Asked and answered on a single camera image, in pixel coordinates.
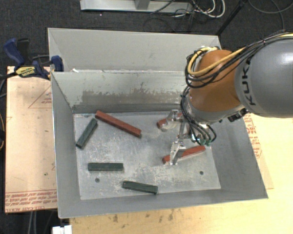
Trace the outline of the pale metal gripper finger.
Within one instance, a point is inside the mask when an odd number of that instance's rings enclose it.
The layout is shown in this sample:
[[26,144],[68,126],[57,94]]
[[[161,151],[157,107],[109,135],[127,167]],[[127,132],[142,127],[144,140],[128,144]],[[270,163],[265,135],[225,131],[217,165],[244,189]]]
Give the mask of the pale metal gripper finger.
[[169,154],[169,164],[176,165],[178,159],[182,157],[185,150],[186,146],[182,140],[177,140],[173,142]]
[[181,125],[183,121],[183,113],[181,111],[171,110],[168,116],[164,118],[163,123],[161,123],[161,131],[166,132],[168,130],[171,130],[177,127],[178,125]]

